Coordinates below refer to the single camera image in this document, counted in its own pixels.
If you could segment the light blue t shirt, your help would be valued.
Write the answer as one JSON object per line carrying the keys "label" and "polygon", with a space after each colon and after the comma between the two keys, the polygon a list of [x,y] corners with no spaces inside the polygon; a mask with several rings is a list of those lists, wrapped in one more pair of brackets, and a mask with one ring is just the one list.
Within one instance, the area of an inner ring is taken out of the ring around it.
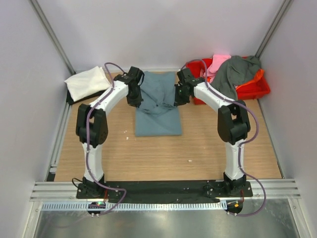
{"label": "light blue t shirt", "polygon": [[141,84],[143,102],[136,109],[135,135],[179,136],[181,120],[175,101],[174,72],[145,72]]}

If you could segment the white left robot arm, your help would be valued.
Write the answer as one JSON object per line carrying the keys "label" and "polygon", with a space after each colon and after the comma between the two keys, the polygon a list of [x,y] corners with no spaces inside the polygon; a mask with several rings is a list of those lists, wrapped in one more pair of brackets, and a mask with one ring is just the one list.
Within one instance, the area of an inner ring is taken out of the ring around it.
{"label": "white left robot arm", "polygon": [[111,86],[93,102],[78,107],[75,132],[84,149],[85,172],[77,185],[77,198],[101,198],[109,189],[102,169],[102,148],[108,136],[107,115],[123,98],[128,105],[140,107],[143,80],[144,73],[132,66],[128,72],[115,76]]}

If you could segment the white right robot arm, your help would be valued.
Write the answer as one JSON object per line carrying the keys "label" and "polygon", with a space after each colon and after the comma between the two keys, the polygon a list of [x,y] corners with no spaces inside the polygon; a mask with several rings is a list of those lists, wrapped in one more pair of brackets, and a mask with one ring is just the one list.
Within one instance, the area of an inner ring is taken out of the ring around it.
{"label": "white right robot arm", "polygon": [[217,132],[226,149],[223,190],[228,196],[241,195],[247,182],[243,172],[243,143],[251,129],[245,103],[224,96],[203,78],[195,78],[188,68],[179,70],[177,77],[174,103],[176,106],[189,103],[190,97],[193,96],[217,112]]}

